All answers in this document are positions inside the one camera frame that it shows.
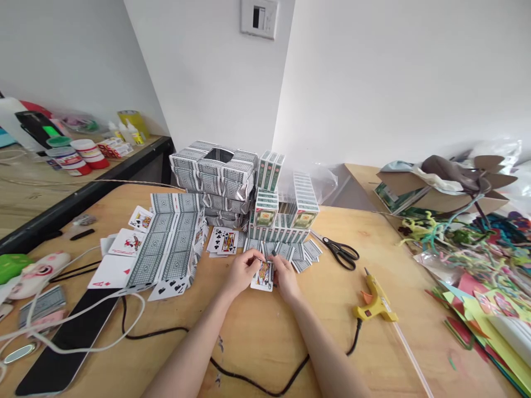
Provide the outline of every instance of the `wall switch plate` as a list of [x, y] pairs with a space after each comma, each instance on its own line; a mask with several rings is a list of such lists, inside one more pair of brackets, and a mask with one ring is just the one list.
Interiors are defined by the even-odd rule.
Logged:
[[242, 0], [242, 33], [274, 40], [277, 10], [278, 1]]

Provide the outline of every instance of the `scissors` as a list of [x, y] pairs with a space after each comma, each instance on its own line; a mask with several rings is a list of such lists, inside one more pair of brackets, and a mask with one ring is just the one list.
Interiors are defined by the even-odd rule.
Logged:
[[333, 240], [326, 238], [316, 233], [313, 229], [310, 230], [313, 236], [320, 240], [326, 247], [330, 249], [334, 255], [336, 261], [345, 269], [354, 271], [356, 269], [356, 260], [360, 259], [360, 255], [357, 251], [351, 248], [349, 245], [334, 242]]

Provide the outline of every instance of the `forearm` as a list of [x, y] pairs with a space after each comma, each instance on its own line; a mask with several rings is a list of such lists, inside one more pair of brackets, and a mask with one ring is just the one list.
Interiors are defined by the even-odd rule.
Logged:
[[233, 297], [220, 291], [168, 358], [143, 398], [196, 397]]
[[306, 299], [295, 300], [291, 307], [308, 348], [322, 394], [325, 397], [370, 396], [361, 375], [322, 325]]

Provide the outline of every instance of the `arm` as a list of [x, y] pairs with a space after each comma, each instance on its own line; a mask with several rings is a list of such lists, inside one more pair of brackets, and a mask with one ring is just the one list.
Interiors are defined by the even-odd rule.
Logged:
[[205, 377], [210, 355], [232, 301], [251, 284], [264, 256], [251, 249], [237, 256], [221, 290], [212, 299], [192, 330], [170, 355], [142, 398], [196, 397]]
[[371, 393], [361, 374], [349, 362], [301, 293], [291, 264], [278, 255], [271, 258], [280, 294], [295, 315], [322, 394], [325, 397], [369, 397]]

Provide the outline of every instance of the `black phone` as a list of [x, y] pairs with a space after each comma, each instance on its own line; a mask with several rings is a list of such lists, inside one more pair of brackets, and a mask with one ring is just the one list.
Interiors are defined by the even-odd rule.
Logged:
[[[87, 290], [70, 315], [89, 308], [118, 290]], [[78, 318], [62, 324], [51, 341], [62, 349], [92, 347], [117, 301], [117, 297], [109, 298]], [[87, 353], [58, 354], [46, 347], [18, 385], [15, 395], [59, 394], [70, 385], [86, 356]]]

